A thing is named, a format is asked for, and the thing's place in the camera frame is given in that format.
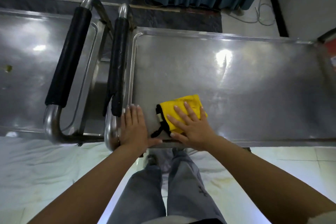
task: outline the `white tag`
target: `white tag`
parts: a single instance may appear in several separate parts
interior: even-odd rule
[[[163,119],[162,119],[162,116],[161,116],[160,113],[157,114],[157,117],[159,118],[159,121],[160,121],[160,122],[163,122]]]

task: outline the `black handle grip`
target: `black handle grip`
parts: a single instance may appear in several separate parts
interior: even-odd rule
[[[125,58],[129,22],[126,18],[117,18],[114,23],[114,35],[111,51],[110,70],[107,79],[107,92],[103,109],[106,115],[107,106],[111,101],[111,111],[114,116],[120,117],[123,104],[123,86],[125,73]]]
[[[62,108],[67,105],[91,17],[92,14],[89,9],[85,7],[77,7],[75,9],[54,77],[45,99],[46,105],[59,105]]]

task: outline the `folded cloth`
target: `folded cloth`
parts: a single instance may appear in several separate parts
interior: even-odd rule
[[[184,107],[184,102],[187,102],[188,105],[192,108],[192,110],[197,115],[198,119],[201,118],[201,111],[200,107],[202,106],[202,103],[200,101],[200,98],[198,95],[192,95],[192,96],[185,96],[182,98],[177,98],[171,101],[166,101],[163,103],[160,103],[156,106],[156,115],[159,118],[161,127],[155,131],[153,134],[151,134],[151,137],[157,137],[163,130],[170,136],[170,133],[183,133],[183,131],[177,127],[175,127],[174,124],[172,124],[167,119],[167,114],[174,117],[175,119],[179,120],[182,123],[185,123],[181,117],[175,112],[174,106],[178,106],[184,113],[188,114],[186,108]]]

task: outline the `wall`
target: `wall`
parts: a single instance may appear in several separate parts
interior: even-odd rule
[[[288,34],[312,40],[336,27],[335,0],[279,0]]]

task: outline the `person's right hand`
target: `person's right hand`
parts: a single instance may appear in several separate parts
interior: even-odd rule
[[[182,129],[186,136],[178,133],[171,133],[170,136],[195,150],[207,150],[208,143],[216,138],[217,135],[208,124],[203,107],[201,107],[201,119],[199,120],[187,102],[184,102],[184,106],[187,109],[189,116],[177,106],[174,106],[174,110],[182,118],[185,124],[170,115],[167,115],[167,118],[177,128]]]

